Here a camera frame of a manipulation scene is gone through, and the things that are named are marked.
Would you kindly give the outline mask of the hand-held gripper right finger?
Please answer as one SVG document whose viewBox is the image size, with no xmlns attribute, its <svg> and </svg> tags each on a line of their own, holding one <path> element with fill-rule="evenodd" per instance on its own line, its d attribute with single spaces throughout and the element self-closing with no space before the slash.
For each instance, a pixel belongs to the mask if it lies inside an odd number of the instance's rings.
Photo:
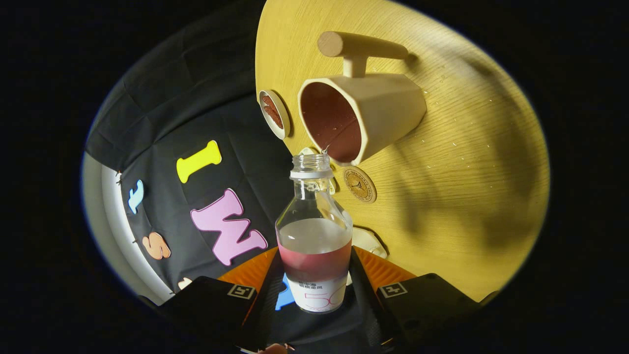
<svg viewBox="0 0 629 354">
<path fill-rule="evenodd" d="M 497 294 L 475 301 L 435 273 L 413 275 L 360 247 L 349 271 L 371 352 L 446 352 Z"/>
</svg>

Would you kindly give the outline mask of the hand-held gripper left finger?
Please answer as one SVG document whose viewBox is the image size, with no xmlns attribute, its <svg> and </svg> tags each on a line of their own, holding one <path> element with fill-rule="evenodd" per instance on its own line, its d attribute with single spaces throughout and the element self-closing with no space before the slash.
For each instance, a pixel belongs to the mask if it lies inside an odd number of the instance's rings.
<svg viewBox="0 0 629 354">
<path fill-rule="evenodd" d="M 157 312 L 205 352 L 258 352 L 267 346 L 283 274 L 273 247 L 220 278 L 199 276 Z"/>
</svg>

